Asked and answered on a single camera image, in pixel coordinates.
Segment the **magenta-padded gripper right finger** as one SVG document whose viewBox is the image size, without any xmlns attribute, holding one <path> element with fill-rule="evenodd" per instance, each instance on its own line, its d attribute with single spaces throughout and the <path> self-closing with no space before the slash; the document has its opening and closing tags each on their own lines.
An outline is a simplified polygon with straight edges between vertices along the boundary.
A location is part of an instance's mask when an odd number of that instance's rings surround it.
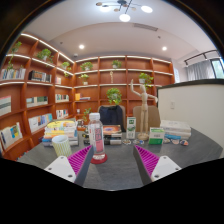
<svg viewBox="0 0 224 224">
<path fill-rule="evenodd" d="M 147 185 L 181 169 L 168 156 L 157 156 L 154 153 L 135 145 L 133 155 L 139 169 L 142 183 Z"/>
</svg>

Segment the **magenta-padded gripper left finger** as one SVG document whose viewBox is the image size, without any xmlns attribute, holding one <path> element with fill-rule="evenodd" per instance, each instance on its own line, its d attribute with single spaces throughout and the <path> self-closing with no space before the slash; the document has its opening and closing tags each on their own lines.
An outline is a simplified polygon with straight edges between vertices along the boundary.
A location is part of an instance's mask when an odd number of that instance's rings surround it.
<svg viewBox="0 0 224 224">
<path fill-rule="evenodd" d="M 68 157 L 59 156 L 45 168 L 45 171 L 75 183 L 76 185 L 82 186 L 85 181 L 93 153 L 93 147 L 87 146 Z"/>
</svg>

